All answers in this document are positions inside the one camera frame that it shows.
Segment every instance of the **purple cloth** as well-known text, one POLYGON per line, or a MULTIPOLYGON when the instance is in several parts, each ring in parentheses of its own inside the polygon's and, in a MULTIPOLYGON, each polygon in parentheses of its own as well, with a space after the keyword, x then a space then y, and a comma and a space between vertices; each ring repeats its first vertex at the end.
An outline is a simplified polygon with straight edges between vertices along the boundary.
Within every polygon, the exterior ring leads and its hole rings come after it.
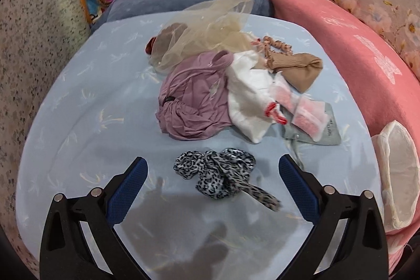
POLYGON ((202 140, 232 125, 225 70, 233 60, 227 51, 208 51, 175 67, 160 88, 156 117, 163 133, 179 140, 202 140))

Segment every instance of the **leopard print scarf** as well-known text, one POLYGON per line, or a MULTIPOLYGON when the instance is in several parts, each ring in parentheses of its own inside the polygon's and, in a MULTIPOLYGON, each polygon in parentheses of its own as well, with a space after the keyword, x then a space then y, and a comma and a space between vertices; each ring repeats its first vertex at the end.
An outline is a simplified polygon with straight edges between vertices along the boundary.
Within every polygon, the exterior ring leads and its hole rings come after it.
POLYGON ((175 160, 174 170, 184 179, 198 173, 196 189, 206 196, 219 199, 246 192, 267 208, 277 211, 280 201, 257 186, 248 183, 249 174, 255 167, 255 158, 239 149, 213 150, 205 154, 199 151, 182 153, 175 160))

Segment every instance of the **blue gripper pad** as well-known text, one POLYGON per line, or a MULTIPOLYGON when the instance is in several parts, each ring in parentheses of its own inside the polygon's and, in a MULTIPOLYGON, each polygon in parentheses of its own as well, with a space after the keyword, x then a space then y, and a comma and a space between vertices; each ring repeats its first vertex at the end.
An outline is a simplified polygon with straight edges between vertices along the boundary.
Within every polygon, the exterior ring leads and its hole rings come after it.
POLYGON ((111 227, 121 223, 148 177, 148 163, 140 158, 108 201, 106 219, 111 227))
POLYGON ((306 221, 314 225, 320 218, 319 202, 306 181, 302 178, 296 163, 291 162, 286 155, 279 160, 279 172, 287 190, 290 192, 300 213, 306 221))

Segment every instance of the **speckled wall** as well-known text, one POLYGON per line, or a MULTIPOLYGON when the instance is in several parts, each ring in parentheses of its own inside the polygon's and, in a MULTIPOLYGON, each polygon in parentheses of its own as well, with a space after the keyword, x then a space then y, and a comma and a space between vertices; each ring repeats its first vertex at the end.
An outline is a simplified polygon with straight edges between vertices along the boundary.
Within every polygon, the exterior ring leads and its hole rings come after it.
POLYGON ((15 221, 20 156, 39 105, 89 33, 79 0, 0 1, 0 223, 35 275, 15 221))

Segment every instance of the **pink flower print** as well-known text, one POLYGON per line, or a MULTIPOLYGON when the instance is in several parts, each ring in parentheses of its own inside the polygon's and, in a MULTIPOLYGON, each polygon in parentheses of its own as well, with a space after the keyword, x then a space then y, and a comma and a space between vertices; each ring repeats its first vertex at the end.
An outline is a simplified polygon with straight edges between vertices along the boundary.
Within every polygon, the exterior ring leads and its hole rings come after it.
POLYGON ((365 24, 372 28, 377 34, 389 33, 391 31, 392 20, 386 10, 377 4, 370 4, 368 15, 365 17, 365 24))
POLYGON ((420 46, 420 18, 411 12, 405 21, 405 33, 416 47, 420 46))
POLYGON ((344 10, 350 12, 351 14, 354 13, 358 6, 357 0, 343 0, 341 2, 340 7, 342 7, 344 10))
POLYGON ((420 80, 420 50, 408 51, 402 55, 402 59, 420 80))

